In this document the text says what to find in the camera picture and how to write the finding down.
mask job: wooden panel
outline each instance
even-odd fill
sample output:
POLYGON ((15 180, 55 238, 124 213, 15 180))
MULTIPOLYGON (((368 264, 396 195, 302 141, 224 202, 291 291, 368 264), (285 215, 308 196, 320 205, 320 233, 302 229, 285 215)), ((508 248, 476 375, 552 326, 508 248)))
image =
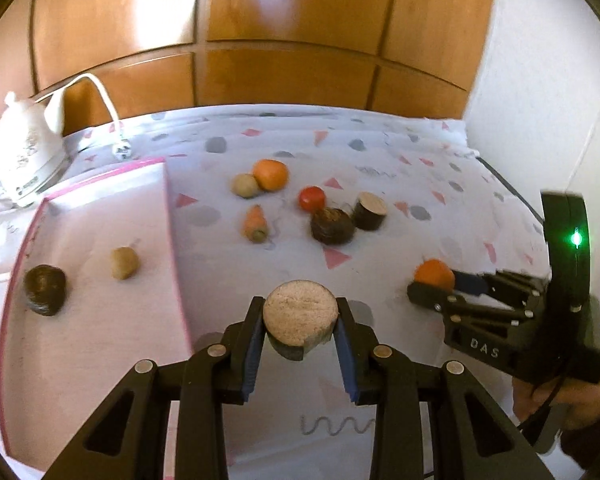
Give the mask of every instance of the wooden panel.
POLYGON ((381 67, 371 109, 405 117, 460 119, 468 95, 415 70, 381 67))
MULTIPOLYGON (((93 73, 107 88, 122 119, 194 105, 191 54, 111 70, 101 68, 93 73)), ((67 89, 64 108, 64 135, 111 120, 100 94, 88 80, 67 89)))
POLYGON ((471 89, 493 0, 395 0, 388 59, 471 89))
POLYGON ((0 115, 9 90, 19 98, 33 95, 29 56, 31 0, 14 0, 0 19, 0 115))
POLYGON ((370 60, 319 48, 215 50, 206 54, 202 65, 201 105, 287 103, 364 108, 374 70, 370 60))
POLYGON ((376 54, 390 0, 212 0, 210 40, 291 40, 376 54))
POLYGON ((42 88, 139 50, 189 43, 195 0, 37 0, 42 88))

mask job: bedsheet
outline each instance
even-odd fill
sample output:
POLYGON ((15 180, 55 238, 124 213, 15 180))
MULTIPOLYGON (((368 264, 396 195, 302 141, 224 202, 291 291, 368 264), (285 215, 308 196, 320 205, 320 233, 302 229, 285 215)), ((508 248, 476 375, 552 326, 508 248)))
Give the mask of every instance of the bedsheet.
MULTIPOLYGON (((124 120, 122 127, 134 158, 168 162, 176 262, 196 349, 241 320, 253 296, 288 280, 315 280, 345 296, 357 321, 412 360, 465 363, 510 412, 510 379, 444 346, 442 318, 406 297, 416 266, 427 258, 467 272, 504 268, 545 276, 549 270, 542 226, 477 160, 462 121, 241 105, 162 112, 124 120), (288 165, 288 186, 249 202, 232 195, 232 177, 260 158, 288 165), (296 205, 305 186, 321 186, 328 205, 346 210, 360 191, 373 192, 389 215, 377 232, 358 231, 342 247, 322 246, 296 205), (271 227, 262 245, 240 234, 252 203, 263 207, 271 227)), ((104 124, 67 137, 72 163, 64 179, 115 164, 112 131, 104 124)), ((0 272, 8 272, 32 214, 10 208, 0 198, 0 272)), ((5 290, 0 282, 0 315, 5 290)), ((230 478, 366 479, 374 416, 373 407, 349 402, 333 342, 295 363, 266 341, 250 402, 224 408, 230 478)), ((173 438, 166 478, 173 475, 173 438)), ((426 430, 424 443, 429 470, 426 430)), ((41 475, 25 468, 19 474, 41 475)))

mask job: cable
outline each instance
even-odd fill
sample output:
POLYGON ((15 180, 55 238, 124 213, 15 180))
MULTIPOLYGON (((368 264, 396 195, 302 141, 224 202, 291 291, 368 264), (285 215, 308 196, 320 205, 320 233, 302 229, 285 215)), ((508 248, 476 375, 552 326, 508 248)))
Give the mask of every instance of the cable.
POLYGON ((520 430, 520 433, 523 433, 523 431, 525 431, 527 428, 529 428, 541 416, 544 415, 544 412, 549 408, 549 406, 555 399, 555 396, 560 391, 560 388, 562 388, 562 386, 564 385, 564 381, 566 380, 566 378, 567 378, 567 370, 565 369, 565 371, 560 375, 558 382, 555 383, 554 389, 551 391, 551 393, 546 398, 546 400, 542 403, 542 405, 537 410, 535 410, 531 415, 529 415, 529 417, 527 417, 526 420, 524 420, 523 422, 521 422, 518 425, 518 429, 520 430))
POLYGON ((104 85, 100 82, 100 80, 96 76, 94 76, 93 74, 91 74, 89 72, 84 72, 80 75, 77 75, 76 77, 71 79, 71 81, 69 81, 64 86, 61 86, 60 88, 53 90, 52 92, 49 92, 48 94, 45 94, 42 97, 37 98, 36 102, 39 103, 40 101, 43 101, 44 99, 55 94, 56 92, 64 91, 66 88, 68 88, 69 86, 71 86, 72 84, 74 84, 75 82, 77 82, 78 80, 83 79, 83 78, 90 79, 91 82, 95 85, 96 89, 100 93, 100 97, 102 98, 104 105, 107 108, 107 111, 109 112, 109 115, 111 116, 111 120, 113 121, 113 129, 118 134, 118 137, 120 139, 122 139, 123 138, 122 133, 120 132, 120 118, 118 117, 118 112, 116 110, 116 107, 113 105, 113 102, 111 101, 111 98, 109 97, 109 94, 107 93, 107 89, 104 88, 104 85))

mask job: human hand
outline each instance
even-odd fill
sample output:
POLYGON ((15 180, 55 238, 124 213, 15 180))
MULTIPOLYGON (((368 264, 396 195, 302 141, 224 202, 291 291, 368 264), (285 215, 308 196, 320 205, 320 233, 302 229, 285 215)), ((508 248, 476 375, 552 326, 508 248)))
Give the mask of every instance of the human hand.
MULTIPOLYGON (((534 386, 513 378, 513 412, 520 422, 534 413, 554 390, 558 378, 534 386)), ((567 404, 569 410, 562 428, 580 430, 600 420, 600 382, 590 384, 576 379, 567 379, 558 391, 552 404, 567 404)))

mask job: carrot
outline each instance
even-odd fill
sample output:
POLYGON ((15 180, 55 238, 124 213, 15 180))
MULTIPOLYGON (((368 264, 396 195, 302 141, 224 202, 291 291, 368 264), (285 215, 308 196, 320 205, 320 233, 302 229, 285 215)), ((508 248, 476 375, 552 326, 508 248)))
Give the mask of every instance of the carrot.
POLYGON ((259 205, 252 206, 244 217, 242 234, 255 244, 261 244, 269 236, 269 227, 259 205))

